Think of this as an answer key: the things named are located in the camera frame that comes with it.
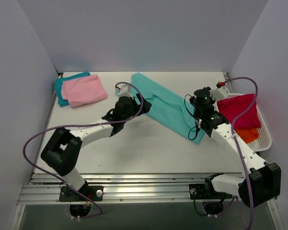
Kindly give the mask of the mint green t shirt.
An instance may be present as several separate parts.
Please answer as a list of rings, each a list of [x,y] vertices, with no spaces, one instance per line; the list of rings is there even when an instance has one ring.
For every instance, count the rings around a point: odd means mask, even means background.
[[[205,132],[196,133],[195,119],[189,114],[194,107],[189,102],[141,73],[132,75],[131,84],[152,104],[147,116],[194,144],[200,143]]]

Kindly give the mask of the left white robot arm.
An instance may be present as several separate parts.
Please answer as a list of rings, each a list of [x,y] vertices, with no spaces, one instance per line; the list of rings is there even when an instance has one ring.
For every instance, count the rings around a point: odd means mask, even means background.
[[[119,133],[126,120],[149,112],[151,103],[136,95],[143,104],[129,96],[121,96],[105,116],[94,126],[75,130],[57,128],[41,152],[41,159],[71,186],[70,196],[76,201],[84,200],[89,194],[87,181],[76,169],[80,149],[101,138]]]

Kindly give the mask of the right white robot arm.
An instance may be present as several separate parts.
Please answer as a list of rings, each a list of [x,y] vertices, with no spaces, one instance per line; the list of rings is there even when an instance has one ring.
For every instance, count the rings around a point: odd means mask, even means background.
[[[194,119],[240,168],[241,176],[216,173],[204,180],[204,193],[213,198],[219,193],[239,197],[247,207],[256,207],[280,195],[281,168],[257,155],[232,129],[231,123],[214,107],[209,87],[196,90],[190,99]]]

